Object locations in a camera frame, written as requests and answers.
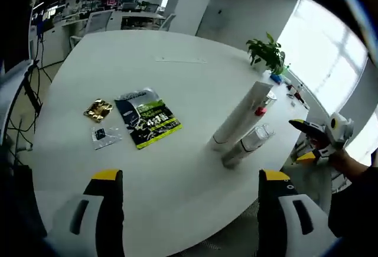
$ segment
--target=white pot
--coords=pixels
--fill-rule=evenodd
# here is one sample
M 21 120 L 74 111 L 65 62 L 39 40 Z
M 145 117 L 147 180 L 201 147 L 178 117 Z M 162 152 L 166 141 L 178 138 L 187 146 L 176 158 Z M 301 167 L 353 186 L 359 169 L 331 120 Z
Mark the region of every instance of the white pot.
M 265 71 L 267 71 L 268 67 L 266 66 L 266 61 L 261 59 L 260 62 L 252 65 L 252 69 L 262 75 Z

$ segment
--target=potted plant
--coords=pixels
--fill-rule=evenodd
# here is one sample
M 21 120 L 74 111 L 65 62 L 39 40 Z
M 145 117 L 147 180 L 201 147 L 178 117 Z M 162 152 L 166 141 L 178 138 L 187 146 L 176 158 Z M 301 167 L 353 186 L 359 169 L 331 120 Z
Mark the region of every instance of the potted plant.
M 263 43 L 255 38 L 247 41 L 248 53 L 252 59 L 250 64 L 255 70 L 262 73 L 269 69 L 272 74 L 280 75 L 288 68 L 284 64 L 285 53 L 280 50 L 281 45 L 276 43 L 270 34 L 266 33 L 266 36 L 269 39 L 268 43 Z

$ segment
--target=person's arm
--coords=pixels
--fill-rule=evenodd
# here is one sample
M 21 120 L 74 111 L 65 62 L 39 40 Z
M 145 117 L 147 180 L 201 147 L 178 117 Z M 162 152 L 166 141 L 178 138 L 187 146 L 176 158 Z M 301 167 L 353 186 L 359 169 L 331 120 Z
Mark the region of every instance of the person's arm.
M 330 155 L 329 162 L 351 182 L 355 181 L 369 168 L 350 157 L 344 149 L 336 151 Z

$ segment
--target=white cylinder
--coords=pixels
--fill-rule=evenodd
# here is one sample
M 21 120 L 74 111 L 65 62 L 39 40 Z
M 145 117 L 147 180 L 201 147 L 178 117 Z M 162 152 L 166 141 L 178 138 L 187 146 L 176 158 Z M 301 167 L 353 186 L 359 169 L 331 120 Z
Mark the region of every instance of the white cylinder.
M 271 84 L 256 82 L 226 121 L 214 133 L 209 144 L 216 151 L 225 151 L 248 133 L 262 118 L 257 108 L 266 108 L 276 100 Z
M 248 135 L 235 144 L 235 146 L 222 155 L 222 164 L 226 168 L 234 168 L 242 159 L 260 148 L 271 135 L 264 126 L 256 126 Z

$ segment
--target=white round table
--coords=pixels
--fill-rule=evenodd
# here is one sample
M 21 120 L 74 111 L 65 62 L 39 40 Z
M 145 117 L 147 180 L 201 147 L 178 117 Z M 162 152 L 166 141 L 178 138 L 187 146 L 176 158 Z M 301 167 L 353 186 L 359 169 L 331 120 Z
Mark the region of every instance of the white round table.
M 258 171 L 279 170 L 299 131 L 289 119 L 308 111 L 273 87 L 278 100 L 260 123 L 276 135 L 235 170 L 206 148 L 214 131 L 257 80 L 245 51 L 214 41 L 160 31 L 108 31 L 79 42 L 49 89 L 34 137 L 31 167 L 38 191 L 82 193 L 97 171 L 123 171 L 126 256 L 167 256 L 224 228 L 258 196 Z M 94 150 L 84 110 L 152 87 L 183 128 L 138 150 L 115 107 L 103 121 L 123 139 Z

